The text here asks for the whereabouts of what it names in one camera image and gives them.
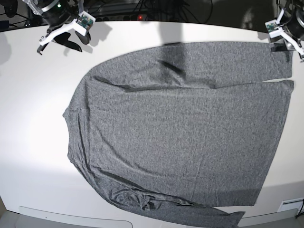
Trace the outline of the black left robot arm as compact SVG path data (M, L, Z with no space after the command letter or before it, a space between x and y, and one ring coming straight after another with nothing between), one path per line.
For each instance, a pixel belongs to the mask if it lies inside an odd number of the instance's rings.
M285 47L276 48L275 51L296 51L303 62L304 2L286 0L284 4L281 4L278 0L277 9L277 18L265 23L270 39L282 39L285 45Z

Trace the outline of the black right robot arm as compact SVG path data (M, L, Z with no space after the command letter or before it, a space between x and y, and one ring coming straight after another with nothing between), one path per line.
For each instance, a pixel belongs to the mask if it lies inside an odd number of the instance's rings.
M40 55L50 42L82 52L77 43L69 40L71 30L82 44L90 43L89 30L95 23L95 17L85 11L83 0L25 0L24 2L35 15L42 17L49 25L46 35L39 40L37 52Z

